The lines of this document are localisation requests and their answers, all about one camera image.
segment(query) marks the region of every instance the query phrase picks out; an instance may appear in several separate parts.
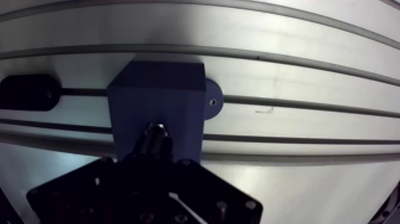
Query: blue block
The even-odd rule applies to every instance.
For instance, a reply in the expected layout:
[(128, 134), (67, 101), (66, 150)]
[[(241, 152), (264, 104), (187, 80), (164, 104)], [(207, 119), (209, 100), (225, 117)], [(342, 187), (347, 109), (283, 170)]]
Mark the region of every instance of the blue block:
[(117, 158), (132, 151), (148, 123), (163, 123), (173, 160), (199, 161), (205, 88), (203, 64), (131, 61), (107, 87)]

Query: hole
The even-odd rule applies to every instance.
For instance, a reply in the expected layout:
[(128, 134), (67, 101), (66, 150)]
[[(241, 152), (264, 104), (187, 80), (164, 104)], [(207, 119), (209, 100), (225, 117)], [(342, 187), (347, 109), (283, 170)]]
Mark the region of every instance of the hole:
[(385, 217), (385, 218), (387, 218), (389, 215), (390, 215), (390, 212), (388, 212), (388, 211), (384, 211), (382, 213), (382, 216)]
[(246, 201), (246, 208), (253, 210), (257, 206), (255, 201)]
[(145, 222), (145, 223), (150, 223), (154, 219), (154, 215), (148, 212), (143, 212), (139, 216), (140, 220)]
[(188, 217), (185, 216), (184, 214), (177, 214), (177, 215), (175, 216), (175, 221), (176, 221), (177, 223), (184, 224), (185, 222), (188, 221)]
[(210, 105), (211, 106), (216, 105), (216, 104), (217, 104), (217, 100), (216, 99), (211, 99), (210, 100)]

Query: metal rail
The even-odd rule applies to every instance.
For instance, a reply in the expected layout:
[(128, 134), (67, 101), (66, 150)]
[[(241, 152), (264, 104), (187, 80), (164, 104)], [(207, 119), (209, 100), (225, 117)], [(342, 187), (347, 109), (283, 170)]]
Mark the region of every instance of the metal rail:
[(63, 54), (96, 54), (96, 53), (118, 53), (118, 52), (143, 52), (163, 54), (187, 54), (204, 55), (212, 57), (238, 58), (244, 60), (265, 61), (271, 63), (287, 64), (291, 66), (306, 67), (323, 71), (335, 72), (338, 75), (354, 76), (363, 79), (382, 82), (394, 86), (400, 86), (400, 80), (381, 74), (363, 71), (338, 64), (323, 61), (310, 60), (282, 54), (273, 54), (261, 51), (249, 51), (232, 48), (219, 48), (211, 46), (194, 45), (163, 45), (163, 44), (103, 44), (103, 45), (78, 45), (58, 46), (50, 48), (26, 49), (21, 51), (10, 51), (0, 53), (0, 60), (13, 58), (37, 57), (47, 55)]
[[(50, 138), (45, 136), (0, 133), (0, 142), (41, 150), (61, 151), (98, 157), (115, 157), (114, 146), (108, 142)], [(244, 163), (275, 163), (287, 166), (323, 166), (333, 164), (378, 163), (400, 160), (400, 153), (364, 155), (264, 155), (202, 153), (202, 161), (235, 161)]]
[(312, 23), (329, 26), (335, 29), (344, 30), (355, 35), (359, 35), (376, 42), (380, 42), (387, 46), (400, 49), (400, 42), (391, 38), (387, 38), (378, 33), (355, 26), (340, 20), (336, 20), (316, 13), (310, 13), (303, 10), (274, 5), (264, 2), (247, 1), (247, 0), (85, 0), (85, 1), (63, 1), (50, 4), (38, 5), (35, 7), (24, 8), (0, 15), (0, 22), (13, 20), (16, 18), (27, 17), (42, 13), (50, 13), (60, 10), (70, 10), (73, 8), (94, 7), (101, 5), (117, 5), (117, 4), (183, 4), (183, 5), (203, 5), (212, 7), (234, 8), (239, 10), (249, 10), (260, 13), (271, 13), (282, 15)]

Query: silver metal surface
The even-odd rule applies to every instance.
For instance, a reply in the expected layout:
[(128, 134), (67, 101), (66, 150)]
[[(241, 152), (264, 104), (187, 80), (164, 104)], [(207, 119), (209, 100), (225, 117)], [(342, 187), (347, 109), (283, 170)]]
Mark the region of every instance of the silver metal surface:
[[(26, 224), (38, 223), (25, 198), (28, 190), (96, 159), (7, 144), (0, 148), (0, 186)], [(259, 199), (264, 206), (262, 223), (275, 224), (365, 224), (400, 178), (399, 162), (282, 166), (204, 161), (203, 165)]]
[[(394, 113), (400, 111), (399, 88), (385, 84), (400, 79), (400, 52), (389, 46), (395, 46), (400, 41), (398, 10), (377, 0), (265, 1), (285, 7), (250, 1), (207, 0), (185, 2), (213, 5), (238, 2), (243, 5), (230, 8), (229, 5), (114, 4), (14, 17), (0, 23), (0, 51), (21, 52), (76, 45), (189, 45), (200, 49), (203, 49), (201, 46), (212, 49), (237, 48), (240, 52), (282, 55), (280, 60), (300, 58), (296, 61), (300, 64), (292, 66), (290, 62), (279, 64), (260, 61), (257, 60), (258, 54), (249, 54), (248, 59), (256, 60), (248, 60), (240, 57), (215, 57), (217, 55), (99, 53), (2, 60), (0, 76), (51, 73), (66, 88), (105, 89), (132, 58), (201, 61), (206, 64), (207, 76), (215, 80), (226, 95), (336, 104)], [(21, 13), (25, 8), (54, 2), (57, 0), (5, 0), (0, 2), (0, 11), (7, 13), (22, 10)], [(261, 13), (239, 9), (246, 5), (250, 7), (249, 4), (263, 5), (265, 10), (284, 11)], [(25, 13), (32, 12), (40, 13), (32, 11), (32, 8), (25, 10)], [(294, 17), (309, 17), (311, 21), (321, 18), (315, 14), (328, 16), (330, 18), (327, 20), (317, 22), (344, 26), (333, 29), (281, 16), (291, 12)], [(338, 23), (337, 20), (351, 25)], [(377, 42), (368, 38), (381, 39)], [(327, 70), (315, 69), (320, 64), (313, 64), (313, 61), (329, 66)], [(339, 65), (339, 70), (336, 70), (335, 65)], [(344, 72), (352, 68), (362, 76), (379, 74), (389, 79), (380, 83), (343, 76), (337, 74), (342, 72), (341, 68), (345, 68)], [(48, 113), (4, 110), (0, 111), (0, 118), (94, 126), (104, 130), (110, 128), (107, 101), (99, 97), (69, 96)], [(21, 139), (19, 135), (41, 136), (40, 139), (29, 139), (29, 146), (47, 150), (93, 154), (96, 151), (110, 155), (112, 148), (112, 138), (104, 133), (4, 124), (0, 125), (0, 129), (17, 134), (15, 138), (7, 136), (7, 141), (17, 146), (0, 144), (0, 186), (10, 196), (18, 213), (32, 223), (37, 222), (32, 221), (32, 211), (26, 207), (26, 191), (94, 158), (27, 148), (27, 145), (23, 146), (26, 142), (22, 141), (27, 139)], [(352, 114), (228, 104), (224, 105), (218, 116), (206, 122), (204, 131), (211, 136), (393, 140), (400, 138), (400, 122), (397, 119)], [(44, 144), (47, 139), (55, 142)], [(72, 139), (75, 143), (89, 141), (91, 144), (76, 147), (74, 142), (70, 142)], [(397, 145), (338, 147), (204, 141), (203, 148), (205, 155), (211, 155), (205, 157), (212, 160), (205, 162), (207, 168), (263, 202), (263, 223), (365, 224), (400, 178), (399, 162), (389, 162), (396, 159), (400, 152)], [(350, 158), (350, 162), (355, 162), (359, 158), (356, 154), (376, 153), (388, 153), (380, 157), (384, 163), (365, 163), (371, 161), (368, 156), (363, 157), (361, 163), (349, 164), (343, 161), (343, 158)]]
[(353, 24), (345, 23), (340, 20), (335, 20), (323, 15), (310, 13), (306, 11), (296, 10), (294, 8), (287, 8), (279, 5), (268, 4), (265, 2), (257, 1), (244, 1), (244, 0), (91, 0), (91, 1), (63, 1), (55, 2), (48, 5), (39, 5), (32, 8), (26, 8), (14, 12), (9, 12), (0, 15), (0, 22), (12, 20), (21, 17), (27, 17), (30, 15), (48, 13), (52, 11), (68, 10), (73, 8), (81, 7), (93, 7), (111, 4), (188, 4), (188, 5), (205, 5), (214, 7), (226, 7), (235, 8), (240, 10), (250, 10), (261, 13), (272, 13), (277, 15), (283, 15), (292, 18), (298, 18), (300, 20), (310, 21), (313, 23), (322, 24), (324, 26), (334, 27), (336, 29), (344, 30), (356, 35), (369, 38), (371, 40), (383, 43), (396, 49), (400, 49), (400, 43), (387, 38), (379, 33), (374, 33), (362, 27), (354, 26)]
[(293, 57), (289, 55), (272, 54), (261, 51), (248, 51), (242, 49), (216, 48), (208, 46), (186, 46), (186, 45), (135, 45), (135, 44), (113, 44), (113, 45), (79, 45), (60, 46), (53, 48), (25, 49), (21, 51), (2, 52), (0, 60), (13, 58), (26, 58), (60, 54), (93, 54), (93, 53), (117, 53), (117, 52), (144, 52), (144, 53), (167, 53), (167, 54), (189, 54), (214, 57), (239, 58), (245, 60), (265, 61), (272, 63), (288, 64), (310, 69), (335, 72), (348, 76), (360, 77), (390, 85), (400, 86), (400, 80), (381, 74), (363, 71), (338, 64), (325, 63), (323, 61), (310, 60), (306, 58)]

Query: blue disc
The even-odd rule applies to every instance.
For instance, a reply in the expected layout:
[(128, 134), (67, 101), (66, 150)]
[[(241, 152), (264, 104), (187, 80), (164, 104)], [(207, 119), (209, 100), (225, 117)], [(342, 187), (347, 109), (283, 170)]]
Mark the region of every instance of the blue disc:
[(211, 79), (206, 79), (204, 120), (212, 119), (222, 109), (224, 105), (224, 95), (220, 86)]

